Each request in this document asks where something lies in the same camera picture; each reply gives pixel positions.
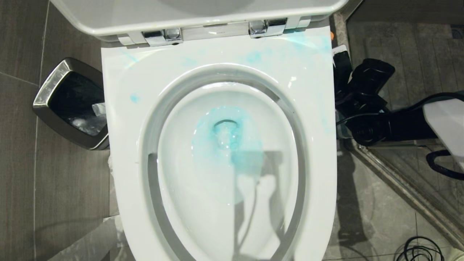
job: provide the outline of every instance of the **toilet rim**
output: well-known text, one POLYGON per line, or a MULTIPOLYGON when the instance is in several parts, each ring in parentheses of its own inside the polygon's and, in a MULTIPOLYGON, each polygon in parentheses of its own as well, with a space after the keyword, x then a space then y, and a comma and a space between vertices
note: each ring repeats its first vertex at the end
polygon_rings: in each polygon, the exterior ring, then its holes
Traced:
MULTIPOLYGON (((283 93, 280 93, 278 88, 278 82, 273 79, 272 77, 265 75, 261 71, 258 71, 254 68, 247 67, 244 65, 238 64, 215 64, 215 65, 205 65, 202 67, 198 67, 192 71, 189 71, 173 82, 168 85, 166 88, 163 89, 161 92, 160 102, 158 104, 153 105, 152 109, 149 111, 145 120, 143 122, 143 128, 140 131, 139 137, 139 156, 142 157, 140 159, 141 164, 139 165, 140 173, 144 176, 143 178, 146 179, 148 182, 144 183, 144 195, 145 198, 149 199, 146 202, 147 207, 150 209, 150 212, 154 215, 151 218, 151 225, 153 228, 161 229, 161 234, 158 236, 165 236, 165 233, 175 234, 172 227, 169 228, 161 227, 159 225, 158 219, 166 220, 166 212, 164 208, 162 209, 162 213, 160 211, 155 211, 154 206, 162 205, 161 196, 158 194, 153 196, 152 193, 154 191, 149 188, 148 183, 149 181, 149 169, 148 165, 156 162, 157 158, 155 158, 157 153, 157 147, 159 145, 159 138, 161 135, 162 127, 165 124, 165 121, 175 107, 175 105, 182 100, 187 94, 190 92, 201 88, 207 84, 215 83, 215 82, 237 82, 241 84, 248 85, 250 87, 256 88, 266 94, 275 102, 278 102, 279 107, 282 109, 284 114, 287 117, 291 127, 292 127, 292 134, 295 139, 296 148, 297 148, 297 157, 299 162, 298 168, 298 193, 296 199, 295 209, 292 215, 292 218, 289 223, 289 230, 286 232, 285 237, 288 240, 282 240, 280 246, 276 250, 273 258, 277 258, 278 260, 286 260, 292 254, 292 249, 294 247, 294 243, 298 241, 299 238, 299 225, 300 221, 305 219, 305 209, 308 204, 307 197, 307 175, 308 170, 306 167, 308 152, 306 146, 303 144, 307 144, 306 137, 302 131, 302 124, 300 121, 300 117, 298 117, 298 113, 295 109, 292 109, 292 103, 290 99, 288 99, 283 93), (154 118, 157 120, 157 127, 154 132, 147 133, 148 126, 153 123, 154 118)), ((156 189, 159 190, 159 183, 155 182, 156 189)), ((175 239, 175 247, 179 247, 181 244, 180 240, 176 237, 175 239)), ((171 245, 170 242, 164 242, 165 247, 171 245)))

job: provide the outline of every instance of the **stainless steel trash can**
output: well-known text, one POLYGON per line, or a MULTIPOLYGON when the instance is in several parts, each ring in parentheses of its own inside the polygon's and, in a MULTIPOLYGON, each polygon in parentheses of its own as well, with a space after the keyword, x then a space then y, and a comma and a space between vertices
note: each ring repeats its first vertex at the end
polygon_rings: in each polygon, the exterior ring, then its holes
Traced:
POLYGON ((92 66, 65 58, 42 84, 32 109, 50 128, 75 144, 88 150, 109 148, 103 76, 92 66))

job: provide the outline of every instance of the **toilet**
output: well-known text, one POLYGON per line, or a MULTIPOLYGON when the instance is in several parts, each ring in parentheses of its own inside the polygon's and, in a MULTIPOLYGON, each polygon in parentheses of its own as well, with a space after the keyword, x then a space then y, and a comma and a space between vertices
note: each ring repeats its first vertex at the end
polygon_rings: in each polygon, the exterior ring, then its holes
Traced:
POLYGON ((106 42, 118 207, 138 261, 322 259, 337 168, 327 17, 346 0, 52 0, 106 42))

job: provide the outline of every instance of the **chrome hinge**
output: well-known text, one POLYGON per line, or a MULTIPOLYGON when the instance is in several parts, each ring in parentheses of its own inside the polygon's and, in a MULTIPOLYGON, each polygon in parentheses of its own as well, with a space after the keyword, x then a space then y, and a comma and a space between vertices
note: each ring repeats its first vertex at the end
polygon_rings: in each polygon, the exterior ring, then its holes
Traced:
POLYGON ((256 20, 248 23, 251 38, 280 35, 284 32, 287 19, 256 20))
POLYGON ((166 46, 183 42, 180 28, 144 32, 143 37, 150 46, 166 46))

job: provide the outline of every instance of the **coiled black cable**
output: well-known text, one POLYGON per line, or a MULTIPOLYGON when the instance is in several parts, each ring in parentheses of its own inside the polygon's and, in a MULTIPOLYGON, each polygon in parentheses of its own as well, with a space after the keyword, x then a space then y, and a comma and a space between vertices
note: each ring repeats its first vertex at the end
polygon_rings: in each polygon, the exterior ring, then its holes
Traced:
POLYGON ((443 256, 443 253, 441 252, 441 249, 438 247, 438 245, 431 239, 426 238, 424 236, 414 236, 410 239, 408 239, 405 243, 405 247, 403 252, 398 255, 396 258, 396 261, 402 260, 401 258, 404 258, 403 260, 405 261, 417 261, 419 260, 419 257, 422 257, 421 260, 426 260, 426 261, 435 261, 434 257, 438 254, 439 259, 437 261, 445 261, 445 257, 443 256), (409 246, 414 240, 417 239, 424 239, 432 243, 434 245, 434 249, 430 247, 425 247, 422 245, 414 245, 414 246, 409 246))

